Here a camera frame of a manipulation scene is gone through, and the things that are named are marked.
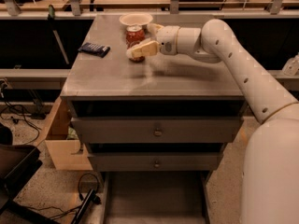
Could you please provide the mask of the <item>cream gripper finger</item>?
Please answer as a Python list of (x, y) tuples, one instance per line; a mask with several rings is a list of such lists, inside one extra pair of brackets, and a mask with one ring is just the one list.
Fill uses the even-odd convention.
[(162, 29), (163, 26), (161, 24), (157, 24), (157, 23), (149, 23), (147, 25), (147, 30), (152, 34), (152, 35), (156, 35), (157, 32)]
[(153, 56), (160, 51), (160, 47), (161, 45), (155, 40), (149, 42), (143, 41), (126, 50), (126, 56), (129, 59)]

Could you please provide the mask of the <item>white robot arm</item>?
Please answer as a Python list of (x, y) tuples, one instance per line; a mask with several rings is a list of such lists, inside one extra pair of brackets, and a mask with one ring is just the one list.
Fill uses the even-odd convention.
[(241, 224), (299, 224), (299, 102), (218, 19), (201, 28), (150, 23), (154, 35), (129, 48), (129, 58), (186, 54), (223, 61), (261, 126), (248, 141), (243, 167)]

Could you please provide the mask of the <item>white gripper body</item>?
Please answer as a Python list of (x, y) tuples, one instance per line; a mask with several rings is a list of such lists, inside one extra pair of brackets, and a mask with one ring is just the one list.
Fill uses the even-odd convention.
[(158, 30), (156, 40), (161, 45), (160, 52), (164, 55), (177, 54), (178, 26), (165, 26)]

